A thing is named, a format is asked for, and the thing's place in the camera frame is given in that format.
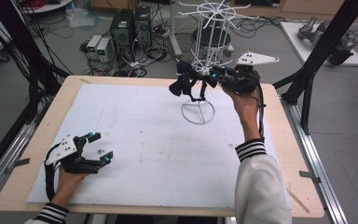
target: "person's left hand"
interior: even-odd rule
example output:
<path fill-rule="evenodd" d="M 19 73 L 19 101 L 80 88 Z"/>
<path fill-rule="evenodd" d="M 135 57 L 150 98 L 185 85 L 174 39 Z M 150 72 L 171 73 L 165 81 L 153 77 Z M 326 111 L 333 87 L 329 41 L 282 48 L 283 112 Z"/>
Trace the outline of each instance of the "person's left hand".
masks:
<path fill-rule="evenodd" d="M 75 193 L 75 190 L 81 183 L 84 177 L 88 174 L 70 174 L 66 173 L 60 166 L 60 176 L 56 194 L 51 200 L 61 207 L 65 207 L 66 204 L 71 200 Z"/>

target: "human hand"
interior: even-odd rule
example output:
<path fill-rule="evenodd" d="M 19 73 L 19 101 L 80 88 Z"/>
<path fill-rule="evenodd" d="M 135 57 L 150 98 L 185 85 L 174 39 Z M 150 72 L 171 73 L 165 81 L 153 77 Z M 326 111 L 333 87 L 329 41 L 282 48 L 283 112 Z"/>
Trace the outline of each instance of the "human hand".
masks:
<path fill-rule="evenodd" d="M 51 202 L 61 207 L 65 207 L 71 200 L 75 193 L 75 190 L 81 183 L 84 177 L 88 174 L 70 174 L 66 173 L 60 166 L 60 176 L 56 194 L 52 198 Z"/>
<path fill-rule="evenodd" d="M 231 97 L 235 111 L 240 117 L 243 134 L 246 141 L 260 138 L 257 127 L 258 96 L 257 91 L 248 95 L 239 95 L 234 91 L 223 88 L 223 91 Z"/>

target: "wrist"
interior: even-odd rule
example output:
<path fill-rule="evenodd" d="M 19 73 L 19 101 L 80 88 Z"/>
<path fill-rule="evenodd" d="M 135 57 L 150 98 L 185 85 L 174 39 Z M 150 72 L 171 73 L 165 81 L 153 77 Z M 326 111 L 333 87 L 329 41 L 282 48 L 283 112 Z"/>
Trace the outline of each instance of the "wrist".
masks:
<path fill-rule="evenodd" d="M 69 199 L 70 199 L 70 197 L 68 197 L 68 195 L 56 194 L 51 199 L 51 203 L 54 203 L 61 207 L 65 207 L 68 204 Z"/>
<path fill-rule="evenodd" d="M 256 138 L 260 138 L 260 132 L 258 131 L 257 122 L 255 119 L 241 122 L 243 129 L 243 136 L 245 141 L 250 141 Z"/>

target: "black metal frame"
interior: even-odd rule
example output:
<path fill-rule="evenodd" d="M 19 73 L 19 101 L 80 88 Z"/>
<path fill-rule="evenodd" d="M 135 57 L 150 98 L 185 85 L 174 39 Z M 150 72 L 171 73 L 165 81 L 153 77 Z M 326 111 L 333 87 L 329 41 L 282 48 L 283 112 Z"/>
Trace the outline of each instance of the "black metal frame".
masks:
<path fill-rule="evenodd" d="M 27 70 L 26 73 L 29 75 L 27 80 L 29 82 L 30 102 L 0 142 L 0 160 L 23 124 L 29 124 L 35 118 L 41 99 L 44 96 L 57 94 L 61 83 L 54 74 L 60 77 L 70 76 L 43 56 L 13 4 L 11 0 L 0 0 L 0 21 L 10 34 L 12 42 L 18 48 L 20 54 L 25 58 L 25 64 L 18 62 L 16 64 L 23 74 Z M 13 58 L 18 58 L 16 52 L 2 36 L 0 36 L 0 42 Z"/>
<path fill-rule="evenodd" d="M 307 135 L 310 134 L 308 125 L 313 80 L 319 68 L 321 68 L 324 61 L 334 52 L 336 44 L 340 38 L 345 35 L 357 17 L 358 0 L 346 0 L 303 66 L 291 76 L 273 84 L 275 89 L 279 89 L 292 82 L 289 90 L 282 95 L 282 100 L 287 101 L 290 105 L 296 105 L 298 97 L 304 92 L 300 123 Z"/>

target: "white paper sheet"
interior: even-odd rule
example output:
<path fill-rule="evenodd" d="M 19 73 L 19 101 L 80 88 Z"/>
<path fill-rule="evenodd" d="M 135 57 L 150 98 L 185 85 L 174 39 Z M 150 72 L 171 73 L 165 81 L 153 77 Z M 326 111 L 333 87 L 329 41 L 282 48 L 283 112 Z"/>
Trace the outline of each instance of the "white paper sheet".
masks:
<path fill-rule="evenodd" d="M 84 84 L 54 144 L 67 134 L 98 132 L 102 138 L 86 144 L 83 156 L 98 160 L 102 149 L 115 159 L 87 176 L 71 203 L 233 208 L 241 125 L 223 91 L 207 89 L 205 96 L 215 117 L 197 125 L 182 116 L 188 96 L 176 97 L 166 87 Z M 276 158 L 267 124 L 265 136 L 268 154 Z M 41 164 L 27 202 L 47 201 Z"/>

